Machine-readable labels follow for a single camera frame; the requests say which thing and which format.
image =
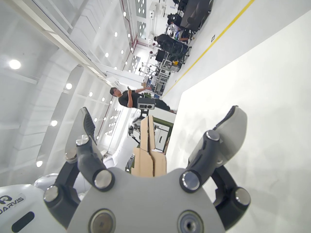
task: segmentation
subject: yellow floor line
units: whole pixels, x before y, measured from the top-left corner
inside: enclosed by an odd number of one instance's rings
[[[167,91],[167,93],[165,93],[163,95],[163,97],[168,94],[168,92],[170,90],[172,90],[172,88],[179,82],[180,79],[182,79],[186,73],[189,72],[190,69],[192,69],[192,67],[204,56],[205,53],[208,52],[208,50],[210,48],[213,47],[213,45],[223,36],[223,34],[225,32],[227,32],[227,30],[238,20],[238,18],[241,17],[241,15],[251,6],[251,4],[254,2],[255,0],[250,0],[248,2],[248,4],[242,9],[242,11],[239,12],[239,14],[230,22],[230,24],[221,32],[221,34],[211,43],[211,45],[201,54],[201,56],[187,69],[187,71],[173,84],[173,86]]]

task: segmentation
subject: black pants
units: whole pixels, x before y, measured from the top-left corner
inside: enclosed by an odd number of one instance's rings
[[[163,109],[165,111],[170,111],[170,107],[163,100],[155,100],[155,107],[159,109]]]

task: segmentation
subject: black t-shirt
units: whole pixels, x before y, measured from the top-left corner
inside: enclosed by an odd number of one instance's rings
[[[137,108],[137,101],[142,95],[132,91],[133,108]],[[122,106],[127,107],[129,102],[128,91],[123,92],[122,96],[119,98],[119,103]]]
[[[158,37],[157,37],[157,39],[156,39],[156,41],[158,42],[158,44],[162,44],[164,41],[166,41],[166,40],[172,40],[172,38],[170,38],[167,34],[160,34]]]

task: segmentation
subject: desk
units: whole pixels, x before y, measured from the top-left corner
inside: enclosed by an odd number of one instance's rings
[[[197,32],[202,20],[208,14],[210,1],[189,0],[180,25]]]

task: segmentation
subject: ceiling beam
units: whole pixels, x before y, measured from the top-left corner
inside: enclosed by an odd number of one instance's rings
[[[53,43],[55,43],[59,48],[70,52],[73,57],[89,70],[86,65],[93,67],[103,79],[106,76],[100,71],[100,69],[86,56],[80,48],[73,43],[70,38],[59,29],[59,27],[48,17],[48,15],[38,7],[38,5],[33,0],[4,0],[11,7],[13,7],[19,14],[24,16],[26,20],[32,19],[30,21],[41,33],[48,37]]]

